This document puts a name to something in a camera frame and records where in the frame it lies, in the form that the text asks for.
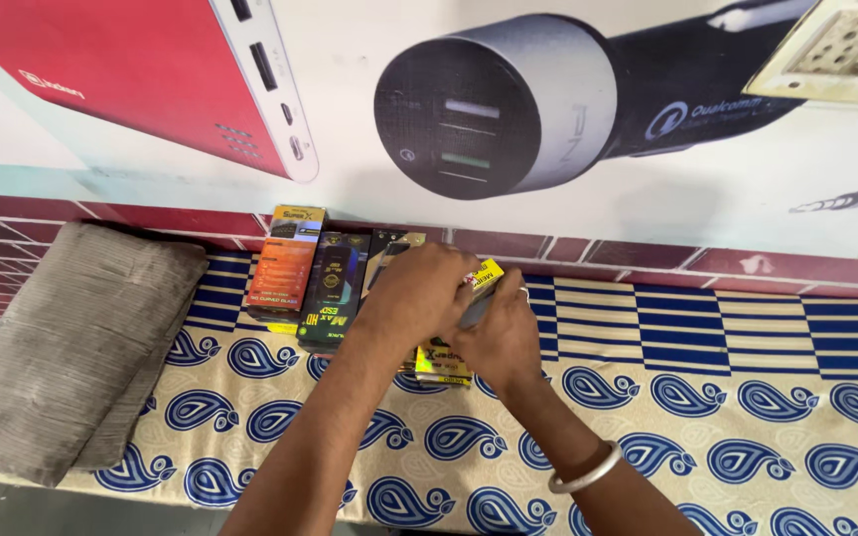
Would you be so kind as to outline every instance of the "usb port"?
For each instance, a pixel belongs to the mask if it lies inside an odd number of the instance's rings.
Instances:
[[[233,12],[237,14],[237,20],[243,22],[251,18],[250,6],[247,5],[247,0],[231,0]]]
[[[283,111],[283,118],[287,120],[288,125],[293,124],[293,114],[290,113],[290,107],[286,103],[280,103],[280,110]]]
[[[260,78],[263,80],[263,87],[267,91],[273,91],[277,88],[277,80],[274,78],[274,72],[270,70],[270,61],[267,59],[267,53],[263,50],[263,43],[257,41],[251,45],[251,54],[254,55],[256,69],[260,71]]]
[[[303,160],[303,150],[300,149],[300,140],[295,135],[290,136],[290,150],[293,151],[294,158]]]

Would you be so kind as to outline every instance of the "hand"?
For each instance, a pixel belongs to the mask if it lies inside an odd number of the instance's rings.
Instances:
[[[523,285],[521,271],[510,269],[499,281],[483,319],[446,340],[499,396],[517,382],[542,382],[539,325]]]
[[[454,246],[410,248],[376,280],[353,326],[366,326],[380,343],[397,344],[402,359],[459,321],[472,300],[472,288],[462,280],[481,266],[476,256]]]

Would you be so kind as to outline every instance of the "tablecloth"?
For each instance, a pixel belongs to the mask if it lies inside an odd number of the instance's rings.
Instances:
[[[256,257],[210,261],[124,461],[59,488],[230,507],[325,373],[325,359],[247,316]],[[858,300],[526,282],[545,381],[705,533],[858,536]],[[589,534],[550,474],[482,381],[398,375],[338,519]]]

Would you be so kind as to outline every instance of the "gray towel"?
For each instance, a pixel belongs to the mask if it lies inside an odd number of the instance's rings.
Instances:
[[[0,323],[0,470],[118,464],[206,269],[199,246],[63,226]]]

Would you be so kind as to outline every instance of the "silver bangle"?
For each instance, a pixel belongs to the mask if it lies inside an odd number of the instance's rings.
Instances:
[[[621,445],[618,445],[618,442],[606,441],[604,443],[611,445],[611,452],[596,468],[591,469],[584,476],[578,477],[573,481],[566,482],[562,482],[562,479],[558,478],[558,472],[556,471],[552,473],[551,479],[548,481],[548,490],[556,494],[574,493],[579,489],[590,486],[595,481],[601,479],[602,476],[606,475],[608,471],[614,467],[614,464],[621,459],[622,452]]]

